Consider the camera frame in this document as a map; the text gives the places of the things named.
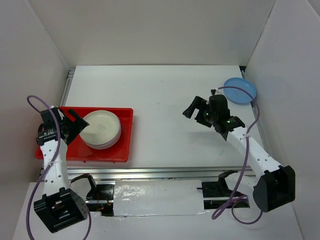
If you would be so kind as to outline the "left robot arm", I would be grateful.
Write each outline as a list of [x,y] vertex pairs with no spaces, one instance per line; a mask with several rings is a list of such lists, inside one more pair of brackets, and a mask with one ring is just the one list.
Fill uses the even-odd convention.
[[90,213],[86,199],[92,200],[99,193],[99,187],[88,173],[76,177],[77,181],[84,180],[80,192],[71,187],[67,171],[68,145],[89,123],[73,109],[67,112],[73,119],[56,106],[41,111],[43,123],[36,138],[43,156],[44,187],[42,197],[34,202],[33,209],[51,233],[86,220]]

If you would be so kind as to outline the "blue plate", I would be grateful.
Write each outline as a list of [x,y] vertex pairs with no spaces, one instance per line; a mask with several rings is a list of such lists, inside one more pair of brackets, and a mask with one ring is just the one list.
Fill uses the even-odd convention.
[[233,77],[224,83],[224,95],[233,103],[245,105],[252,102],[257,96],[255,86],[248,80]]

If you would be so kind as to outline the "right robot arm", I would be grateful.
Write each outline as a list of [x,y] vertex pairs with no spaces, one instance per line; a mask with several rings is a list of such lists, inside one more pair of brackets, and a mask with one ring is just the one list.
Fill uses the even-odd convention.
[[233,191],[246,195],[250,207],[264,213],[295,200],[296,174],[293,168],[282,166],[260,146],[240,118],[230,114],[224,95],[211,95],[208,100],[196,96],[182,114],[191,118],[195,110],[198,110],[196,122],[213,127],[245,158],[244,165],[250,166],[255,174],[255,179],[246,178],[242,172],[234,170],[220,174],[217,189],[221,195],[229,196]]

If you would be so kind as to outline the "cream plate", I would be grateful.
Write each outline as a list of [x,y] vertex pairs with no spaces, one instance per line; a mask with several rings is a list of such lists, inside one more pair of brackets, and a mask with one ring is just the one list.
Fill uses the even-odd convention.
[[79,135],[83,141],[90,141],[93,136],[100,132],[115,135],[122,130],[120,119],[107,110],[96,110],[87,114],[84,118],[89,123]]

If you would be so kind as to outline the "purple plate back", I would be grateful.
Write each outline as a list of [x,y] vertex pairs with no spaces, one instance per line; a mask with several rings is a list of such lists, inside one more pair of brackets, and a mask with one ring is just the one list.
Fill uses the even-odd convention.
[[121,129],[116,134],[99,132],[96,133],[90,141],[84,140],[84,143],[92,149],[104,150],[114,146],[119,141],[121,134]]

